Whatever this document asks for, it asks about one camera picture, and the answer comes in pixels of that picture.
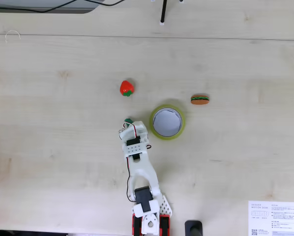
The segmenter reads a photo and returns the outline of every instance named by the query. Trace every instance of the red servo bracket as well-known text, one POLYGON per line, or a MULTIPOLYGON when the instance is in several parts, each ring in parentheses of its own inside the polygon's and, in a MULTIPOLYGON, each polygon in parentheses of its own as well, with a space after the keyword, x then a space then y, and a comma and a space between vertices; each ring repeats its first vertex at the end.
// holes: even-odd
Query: red servo bracket
POLYGON ((135 214, 133 214, 132 218, 132 235, 140 236, 142 235, 142 217, 137 218, 135 214))
POLYGON ((160 215, 159 236, 170 236, 170 216, 169 215, 160 215))

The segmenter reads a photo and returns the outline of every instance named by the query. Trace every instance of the red wire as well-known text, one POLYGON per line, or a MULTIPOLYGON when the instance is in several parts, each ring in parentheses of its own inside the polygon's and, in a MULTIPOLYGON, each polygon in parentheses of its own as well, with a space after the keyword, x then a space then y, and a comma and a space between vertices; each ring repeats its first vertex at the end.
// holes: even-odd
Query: red wire
POLYGON ((135 138, 137 138, 137 133, 136 133, 136 127, 135 127, 135 125, 133 125, 132 123, 129 123, 129 122, 124 122, 123 123, 123 128, 125 129, 125 127, 124 127, 124 124, 131 124, 133 127, 134 127, 134 132, 135 132, 135 138))

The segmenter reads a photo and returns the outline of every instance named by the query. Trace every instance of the roll of tape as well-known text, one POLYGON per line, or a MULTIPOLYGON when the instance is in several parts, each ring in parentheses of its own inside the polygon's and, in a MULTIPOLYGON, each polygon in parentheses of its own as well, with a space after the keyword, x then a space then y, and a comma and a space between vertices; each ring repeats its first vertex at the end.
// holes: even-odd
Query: roll of tape
POLYGON ((183 132, 185 118, 179 108, 166 104, 157 107, 151 113, 149 123, 155 136, 163 140, 172 140, 183 132))

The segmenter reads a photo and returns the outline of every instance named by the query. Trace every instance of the paper sheet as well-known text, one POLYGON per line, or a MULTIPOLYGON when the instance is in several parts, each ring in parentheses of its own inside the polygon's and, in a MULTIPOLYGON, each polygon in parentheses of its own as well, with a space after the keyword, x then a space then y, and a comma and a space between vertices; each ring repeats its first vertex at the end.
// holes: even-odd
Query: paper sheet
POLYGON ((294 236, 294 203, 249 201, 249 236, 294 236))

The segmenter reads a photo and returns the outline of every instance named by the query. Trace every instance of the robotic arm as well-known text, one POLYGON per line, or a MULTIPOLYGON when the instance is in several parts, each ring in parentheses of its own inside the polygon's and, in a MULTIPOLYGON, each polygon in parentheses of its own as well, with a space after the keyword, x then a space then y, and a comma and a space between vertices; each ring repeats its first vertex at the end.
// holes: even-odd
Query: robotic arm
POLYGON ((149 144, 147 129, 141 121, 125 122, 119 131, 123 142, 124 159, 127 162, 130 177, 130 199, 136 204, 132 208, 134 236, 153 234, 170 235, 170 217, 172 210, 164 195, 162 195, 156 171, 152 167, 147 149, 149 144), (144 177, 149 186, 136 188, 137 177, 144 177))

